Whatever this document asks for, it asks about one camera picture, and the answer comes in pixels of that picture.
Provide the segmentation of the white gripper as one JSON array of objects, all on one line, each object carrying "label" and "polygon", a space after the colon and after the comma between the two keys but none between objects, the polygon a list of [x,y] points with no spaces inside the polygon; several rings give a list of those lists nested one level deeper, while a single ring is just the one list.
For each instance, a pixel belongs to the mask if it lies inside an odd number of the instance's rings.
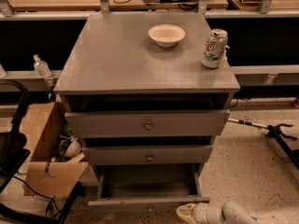
[{"label": "white gripper", "polygon": [[224,224],[221,208],[208,203],[183,204],[176,209],[176,213],[188,224]]}]

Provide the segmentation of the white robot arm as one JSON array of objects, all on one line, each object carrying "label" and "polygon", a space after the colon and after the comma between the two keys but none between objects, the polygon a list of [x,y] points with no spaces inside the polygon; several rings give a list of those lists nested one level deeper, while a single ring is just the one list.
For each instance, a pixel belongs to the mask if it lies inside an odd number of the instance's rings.
[{"label": "white robot arm", "polygon": [[188,224],[260,224],[235,202],[226,202],[222,207],[187,203],[179,206],[176,212]]}]

